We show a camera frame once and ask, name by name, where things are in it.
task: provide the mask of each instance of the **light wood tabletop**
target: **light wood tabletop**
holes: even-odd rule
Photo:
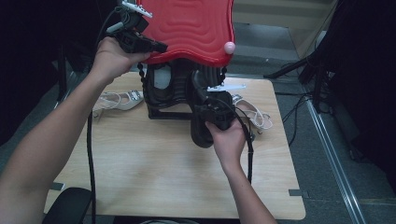
[[[276,219],[303,219],[301,196],[274,88],[269,80],[231,78],[246,84],[239,93],[271,116],[274,126],[253,142],[252,186]],[[128,73],[106,91],[142,90],[140,76]],[[189,111],[186,105],[170,110]],[[56,178],[66,188],[90,189],[86,128],[69,162]],[[149,119],[145,102],[131,110],[105,110],[93,119],[92,154],[97,214],[109,216],[238,218],[233,195],[213,147],[191,140],[190,121]],[[241,158],[248,170],[248,146]],[[60,191],[50,190],[47,212]]]

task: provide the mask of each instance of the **pink ball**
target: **pink ball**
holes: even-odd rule
[[[224,45],[224,50],[227,54],[233,54],[235,51],[235,43],[234,42],[227,42]]]

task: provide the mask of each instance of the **shoe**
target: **shoe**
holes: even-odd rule
[[[273,126],[273,122],[271,121],[269,114],[261,112],[256,106],[244,100],[239,94],[233,95],[233,105],[243,111],[242,113],[237,109],[236,113],[238,113],[240,117],[247,116],[250,122],[258,128],[259,131],[270,129]]]
[[[92,111],[100,109],[129,110],[143,101],[142,91],[127,91],[123,93],[103,92],[96,101]]]

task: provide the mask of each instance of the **red plastic lid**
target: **red plastic lid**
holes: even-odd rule
[[[168,45],[165,53],[152,52],[145,63],[187,58],[212,67],[227,65],[232,54],[224,45],[233,42],[233,0],[137,0],[152,13],[143,32]]]

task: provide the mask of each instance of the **person's left arm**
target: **person's left arm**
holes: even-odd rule
[[[99,45],[91,72],[18,144],[0,176],[0,223],[41,223],[53,180],[66,165],[96,100],[146,54],[126,54],[113,38]]]

